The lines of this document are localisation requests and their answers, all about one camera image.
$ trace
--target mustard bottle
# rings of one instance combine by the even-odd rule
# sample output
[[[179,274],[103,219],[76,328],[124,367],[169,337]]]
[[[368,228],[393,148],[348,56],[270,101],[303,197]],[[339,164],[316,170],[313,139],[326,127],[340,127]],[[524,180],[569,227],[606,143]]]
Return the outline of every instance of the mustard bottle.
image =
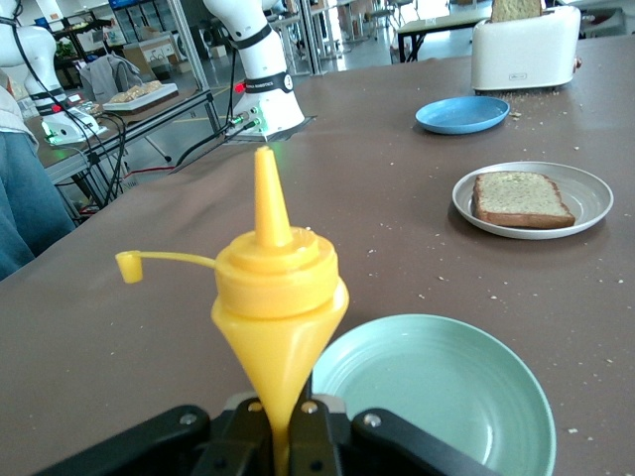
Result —
[[[126,283],[143,279],[141,258],[189,261],[215,269],[211,318],[242,364],[272,429],[277,476],[289,473],[289,423],[319,354],[348,307],[332,244],[292,227],[276,159],[256,152],[255,230],[235,238],[216,260],[130,251],[117,263]]]

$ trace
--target screw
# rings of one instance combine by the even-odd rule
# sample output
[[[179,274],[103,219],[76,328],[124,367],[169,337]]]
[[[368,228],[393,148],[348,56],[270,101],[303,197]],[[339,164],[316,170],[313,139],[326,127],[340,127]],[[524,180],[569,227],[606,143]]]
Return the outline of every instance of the screw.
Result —
[[[260,402],[252,402],[249,404],[249,407],[247,407],[247,410],[249,412],[262,412],[262,404]]]
[[[197,420],[197,416],[195,414],[185,414],[179,420],[180,424],[192,424]]]
[[[366,414],[364,415],[364,424],[376,428],[381,425],[381,418],[376,414]]]
[[[318,404],[316,404],[315,402],[312,401],[308,401],[308,402],[304,402],[302,404],[302,406],[300,407],[300,409],[305,413],[305,414],[314,414],[315,412],[318,411]]]

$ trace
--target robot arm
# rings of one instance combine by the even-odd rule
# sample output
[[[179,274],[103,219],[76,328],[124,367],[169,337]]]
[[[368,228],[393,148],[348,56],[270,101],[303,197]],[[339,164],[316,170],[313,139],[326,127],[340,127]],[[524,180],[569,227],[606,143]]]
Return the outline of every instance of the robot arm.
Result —
[[[24,64],[14,36],[14,12],[18,2],[16,0],[0,0],[0,66],[10,67]],[[56,53],[56,41],[44,28],[17,27],[16,33],[27,57],[31,68],[42,87],[29,70],[25,80],[25,88],[34,99],[36,107],[41,114],[51,112],[53,100],[47,91],[50,91],[59,102],[66,100],[63,88],[60,86],[53,66],[53,58]]]
[[[67,108],[53,63],[56,41],[44,28],[18,27],[19,5],[20,0],[0,0],[0,67],[26,64],[29,68],[24,85],[44,117],[48,141],[71,144],[104,132],[88,114]]]
[[[234,113],[250,121],[258,119],[260,124],[242,135],[267,138],[301,124],[305,116],[287,73],[282,42],[263,13],[277,0],[203,0],[203,3],[229,31],[245,68],[245,95]]]

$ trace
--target brown tablecloth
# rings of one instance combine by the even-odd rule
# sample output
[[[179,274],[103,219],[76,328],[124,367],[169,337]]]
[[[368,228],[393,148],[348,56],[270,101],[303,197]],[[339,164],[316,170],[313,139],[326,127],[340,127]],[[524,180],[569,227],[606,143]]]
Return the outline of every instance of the brown tablecloth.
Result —
[[[542,384],[557,475],[632,474],[635,38],[584,40],[578,53],[572,83],[504,94],[518,120],[455,137],[422,131],[414,115],[472,94],[469,58],[313,77],[298,97],[317,119],[271,145],[292,223],[338,252],[351,303],[336,335],[404,312],[476,325]],[[114,255],[213,257],[252,229],[255,148],[222,147],[125,193],[0,283],[1,473],[27,474],[176,405],[216,415],[249,388],[209,320],[211,270],[149,261],[146,280],[126,286]],[[494,236],[455,211],[463,176],[529,160],[601,177],[613,209],[547,241]]]

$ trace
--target bottle nozzle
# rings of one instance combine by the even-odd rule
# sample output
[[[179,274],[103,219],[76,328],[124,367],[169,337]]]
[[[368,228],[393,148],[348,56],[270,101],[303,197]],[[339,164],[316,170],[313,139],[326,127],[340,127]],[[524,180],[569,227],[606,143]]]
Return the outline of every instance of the bottle nozzle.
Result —
[[[256,243],[281,248],[293,241],[276,158],[268,147],[256,151]]]

